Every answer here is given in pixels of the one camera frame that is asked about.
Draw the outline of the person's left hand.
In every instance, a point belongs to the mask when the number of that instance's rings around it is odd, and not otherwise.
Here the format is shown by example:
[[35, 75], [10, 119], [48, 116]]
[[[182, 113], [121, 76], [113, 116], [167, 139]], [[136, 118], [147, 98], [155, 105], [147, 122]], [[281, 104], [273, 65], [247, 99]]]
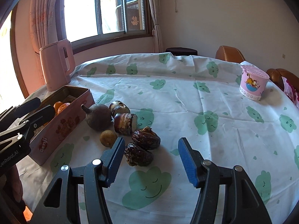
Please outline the person's left hand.
[[16, 165], [1, 176], [1, 223], [27, 223], [23, 187]]

